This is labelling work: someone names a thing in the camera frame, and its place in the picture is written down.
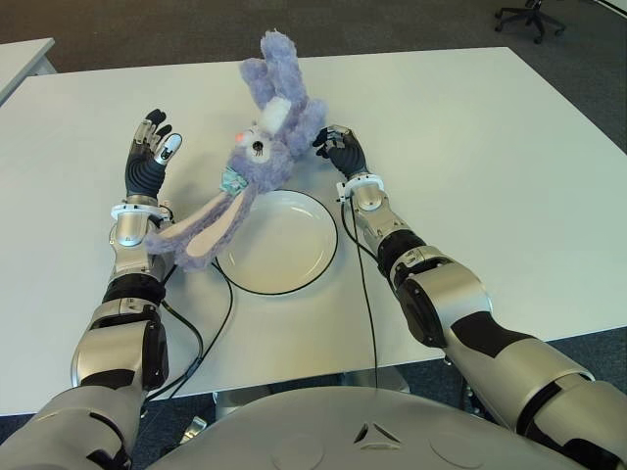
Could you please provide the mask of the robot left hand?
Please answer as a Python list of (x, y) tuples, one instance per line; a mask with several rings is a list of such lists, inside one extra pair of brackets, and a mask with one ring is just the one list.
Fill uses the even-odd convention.
[(126, 196), (157, 199), (166, 178), (166, 168), (182, 145), (182, 136), (165, 124), (167, 114), (151, 111), (138, 124), (125, 164)]

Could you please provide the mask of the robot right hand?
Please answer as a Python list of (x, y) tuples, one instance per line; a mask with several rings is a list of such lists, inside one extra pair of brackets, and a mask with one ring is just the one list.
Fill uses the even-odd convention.
[(313, 141), (316, 154), (332, 164), (346, 177), (368, 173), (365, 154), (352, 129), (341, 125), (324, 127)]

